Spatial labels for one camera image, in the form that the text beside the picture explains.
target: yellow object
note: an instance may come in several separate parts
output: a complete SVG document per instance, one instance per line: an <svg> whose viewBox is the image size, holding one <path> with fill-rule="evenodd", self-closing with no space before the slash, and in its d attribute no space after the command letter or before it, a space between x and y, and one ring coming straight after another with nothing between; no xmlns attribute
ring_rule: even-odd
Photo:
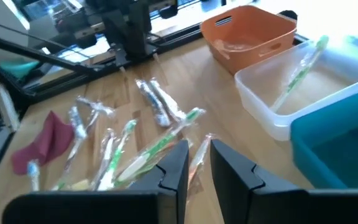
<svg viewBox="0 0 358 224"><path fill-rule="evenodd" d="M72 190L87 190L90 186L88 179L81 180L71 186Z"/></svg>

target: orange plastic basket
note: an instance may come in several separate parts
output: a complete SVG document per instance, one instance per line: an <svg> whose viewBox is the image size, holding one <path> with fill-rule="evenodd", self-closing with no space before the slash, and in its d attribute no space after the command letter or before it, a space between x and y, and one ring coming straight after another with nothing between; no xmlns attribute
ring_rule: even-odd
<svg viewBox="0 0 358 224"><path fill-rule="evenodd" d="M214 58L234 75L292 47L296 23L254 6L240 6L201 23ZM217 43L231 46L218 47Z"/></svg>

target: red cloth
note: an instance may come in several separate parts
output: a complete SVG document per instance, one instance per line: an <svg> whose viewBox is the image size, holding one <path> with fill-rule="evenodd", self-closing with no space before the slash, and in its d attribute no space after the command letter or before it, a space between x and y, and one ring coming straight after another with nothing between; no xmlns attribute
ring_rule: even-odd
<svg viewBox="0 0 358 224"><path fill-rule="evenodd" d="M11 159L17 175L27 173L27 164L37 159L40 166L62 155L74 138L73 127L63 123L53 112L49 112L44 128L28 146L15 152Z"/></svg>

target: wrapped toothbrush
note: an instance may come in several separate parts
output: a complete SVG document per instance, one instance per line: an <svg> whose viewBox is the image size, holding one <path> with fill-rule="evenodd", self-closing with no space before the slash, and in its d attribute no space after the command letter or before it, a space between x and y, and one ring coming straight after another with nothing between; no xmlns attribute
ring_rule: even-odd
<svg viewBox="0 0 358 224"><path fill-rule="evenodd" d="M66 160L63 174L60 177L58 183L52 188L52 190L60 190L66 185L67 177L70 172L73 160L77 155L78 150L80 149L82 143L88 136L84 124L82 122L82 119L80 117L80 114L78 112L78 108L76 106L71 107L68 114L70 115L71 125L74 128L74 135L75 135L74 146L72 147L70 154L68 155L68 158Z"/></svg>
<svg viewBox="0 0 358 224"><path fill-rule="evenodd" d="M31 187L32 191L39 191L40 190L40 167L38 166L37 161L30 161L27 165L27 175L31 179Z"/></svg>
<svg viewBox="0 0 358 224"><path fill-rule="evenodd" d="M201 174L204 162L208 155L209 144L212 139L216 139L214 134L207 134L201 143L201 146L196 151L194 158L191 160L189 165L189 179L187 189L190 190L192 185L194 185L195 177Z"/></svg>
<svg viewBox="0 0 358 224"><path fill-rule="evenodd" d="M157 96L161 99L162 103L168 109L168 112L171 114L172 118L175 119L176 122L180 122L185 119L186 114L179 108L176 101L165 91L163 91L160 87L156 78L152 78L150 80L150 86L153 91L157 94Z"/></svg>
<svg viewBox="0 0 358 224"><path fill-rule="evenodd" d="M101 169L105 170L105 172L103 176L100 177L100 180L97 180L94 189L107 190L111 188L115 171L121 160L122 153L124 152L123 151L124 145L126 141L129 139L130 135L134 132L136 124L137 124L136 119L128 121L124 129L122 130L121 139L119 140L119 143L114 153L112 151L111 152L107 151L104 153L106 157L103 159L102 165L106 167L101 167Z"/></svg>
<svg viewBox="0 0 358 224"><path fill-rule="evenodd" d="M173 142L177 134L186 126L199 118L205 110L199 108L193 108L187 113L185 119L178 123L176 126L168 129L161 137L159 137L153 144L147 146L137 157L129 161L125 169L120 172L113 181L111 188L122 187L125 184L131 183L137 179L137 174L147 167L150 161L153 161L156 156L166 148L171 142Z"/></svg>
<svg viewBox="0 0 358 224"><path fill-rule="evenodd" d="M113 108L110 108L108 106L104 106L102 102L97 101L93 102L86 98L83 98L82 96L77 96L76 99L77 104L83 104L91 108L91 114L88 118L88 124L86 125L86 131L89 132L90 129L92 129L94 123L96 122L99 114L104 114L108 118L113 118L116 114L115 110Z"/></svg>
<svg viewBox="0 0 358 224"><path fill-rule="evenodd" d="M102 155L102 158L101 158L100 167L94 179L91 182L91 185L89 187L90 190L96 190L96 186L99 184L103 172L107 169L112 157L115 142L116 142L116 135L114 134L114 131L111 128L107 129L107 133L104 135L101 144L102 147L101 147L100 155Z"/></svg>
<svg viewBox="0 0 358 224"><path fill-rule="evenodd" d="M290 77L289 84L285 88L284 92L277 98L277 100L271 106L271 110L276 112L280 109L281 105L285 102L286 98L289 94L300 85L306 75L309 73L310 69L319 59L321 54L324 52L328 45L329 37L323 35L316 43L316 48L312 51L307 53L302 61L300 62L299 66L294 70Z"/></svg>
<svg viewBox="0 0 358 224"><path fill-rule="evenodd" d="M165 111L160 100L149 88L147 82L138 79L136 79L135 82L142 95L144 95L152 104L153 111L154 111L154 119L157 122L157 124L161 127L169 127L171 125L171 121L169 120L168 114Z"/></svg>
<svg viewBox="0 0 358 224"><path fill-rule="evenodd" d="M128 188L131 184L133 184L136 180L142 178L142 176L146 173L148 173L148 171L150 171L151 169L153 169L153 167L158 164L158 162L160 162L160 160L162 158L164 158L169 151L172 149L173 146L175 146L180 140L186 140L188 145L189 145L189 149L191 149L193 147L193 142L191 142L189 139L177 139L175 141L172 141L171 143L167 144L159 153L157 153L154 158L152 158L151 160L148 161L148 163L146 163L143 168L141 168L140 170L138 170L135 174L134 177L135 179L131 180L130 182L126 182L122 185L120 185L119 187L121 189L124 188Z"/></svg>

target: blue container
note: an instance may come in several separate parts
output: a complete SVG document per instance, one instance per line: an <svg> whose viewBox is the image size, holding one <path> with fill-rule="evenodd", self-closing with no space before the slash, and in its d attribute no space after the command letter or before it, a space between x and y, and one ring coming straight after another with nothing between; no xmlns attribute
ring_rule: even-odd
<svg viewBox="0 0 358 224"><path fill-rule="evenodd" d="M12 73L16 78L23 78L35 68L39 62L0 62L0 67Z"/></svg>
<svg viewBox="0 0 358 224"><path fill-rule="evenodd" d="M291 142L316 188L358 188L358 93L294 120Z"/></svg>

